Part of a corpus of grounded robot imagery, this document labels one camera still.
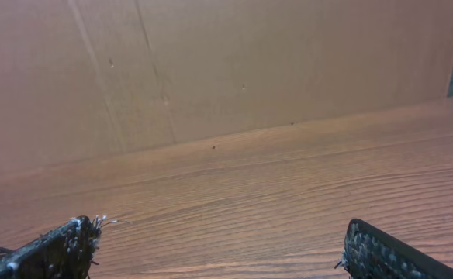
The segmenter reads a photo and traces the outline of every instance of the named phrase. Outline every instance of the brown background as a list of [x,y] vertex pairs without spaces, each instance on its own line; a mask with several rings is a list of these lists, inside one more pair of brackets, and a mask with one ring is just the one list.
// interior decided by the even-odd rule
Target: brown background
[[0,0],[0,173],[443,98],[433,2]]

